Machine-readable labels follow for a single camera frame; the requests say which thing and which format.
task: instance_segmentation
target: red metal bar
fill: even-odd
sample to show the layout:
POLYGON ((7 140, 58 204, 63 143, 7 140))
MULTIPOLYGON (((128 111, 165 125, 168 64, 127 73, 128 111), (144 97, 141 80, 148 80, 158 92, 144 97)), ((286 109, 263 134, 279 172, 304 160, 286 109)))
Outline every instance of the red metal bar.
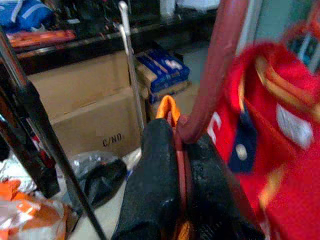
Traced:
POLYGON ((184 143, 196 142, 206 131, 235 55, 248 0, 221 0, 211 36, 203 79, 189 117, 180 117, 177 132, 184 143))

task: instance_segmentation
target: cardboard box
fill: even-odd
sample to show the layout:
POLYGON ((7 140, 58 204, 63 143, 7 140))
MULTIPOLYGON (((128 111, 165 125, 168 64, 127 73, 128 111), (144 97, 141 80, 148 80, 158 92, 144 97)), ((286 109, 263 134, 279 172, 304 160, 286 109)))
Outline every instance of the cardboard box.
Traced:
POLYGON ((131 88, 58 117, 51 124, 68 157, 94 150, 122 157, 141 144, 131 88))
MULTIPOLYGON (((198 95, 198 89, 199 85, 192 84, 185 90, 172 95, 182 114, 190 114, 192 112, 192 108, 198 95)), ((160 102, 161 101, 154 104, 147 104, 147 114, 151 120, 155 119, 160 102)))
POLYGON ((50 119, 130 86, 124 51, 28 76, 50 119))

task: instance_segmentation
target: white tag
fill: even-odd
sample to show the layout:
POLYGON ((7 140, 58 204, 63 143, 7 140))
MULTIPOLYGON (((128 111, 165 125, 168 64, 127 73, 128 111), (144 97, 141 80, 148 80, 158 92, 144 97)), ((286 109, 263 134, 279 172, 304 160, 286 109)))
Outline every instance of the white tag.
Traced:
POLYGON ((314 134, 309 122, 293 115, 279 104, 276 106, 276 120, 279 128, 287 138, 303 149, 307 149, 310 146, 314 134))

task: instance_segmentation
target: plastic bag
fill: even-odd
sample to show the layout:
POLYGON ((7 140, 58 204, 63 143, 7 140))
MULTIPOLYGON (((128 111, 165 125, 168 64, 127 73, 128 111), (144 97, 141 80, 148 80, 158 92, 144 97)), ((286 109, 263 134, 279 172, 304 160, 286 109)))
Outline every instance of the plastic bag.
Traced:
MULTIPOLYGON (((94 208, 109 201, 122 185, 127 175, 126 164, 110 152, 84 152, 70 158, 72 169, 80 187, 94 208)), ((77 213, 82 213, 82 206, 68 184, 68 193, 63 202, 71 204, 77 213)))
POLYGON ((19 180, 18 190, 26 194, 37 189, 37 185, 12 151, 7 159, 0 162, 0 182, 8 180, 19 180))
POLYGON ((83 176, 97 166, 112 163, 117 159, 119 158, 111 152, 88 151, 72 156, 69 161, 75 175, 83 176))
POLYGON ((18 191, 19 180, 0 183, 1 240, 64 240, 70 209, 18 191))

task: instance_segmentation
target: orange stripe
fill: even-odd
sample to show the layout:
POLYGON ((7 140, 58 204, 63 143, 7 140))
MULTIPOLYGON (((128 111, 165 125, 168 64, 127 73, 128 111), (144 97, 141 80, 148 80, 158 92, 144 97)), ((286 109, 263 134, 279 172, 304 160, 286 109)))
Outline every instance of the orange stripe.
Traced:
POLYGON ((299 111, 312 115, 316 121, 320 121, 320 104, 309 107, 305 102, 288 92, 285 88, 282 88, 270 81, 265 76, 266 64, 267 61, 265 58, 257 57, 255 61, 255 69, 262 85, 278 99, 296 107, 299 111))

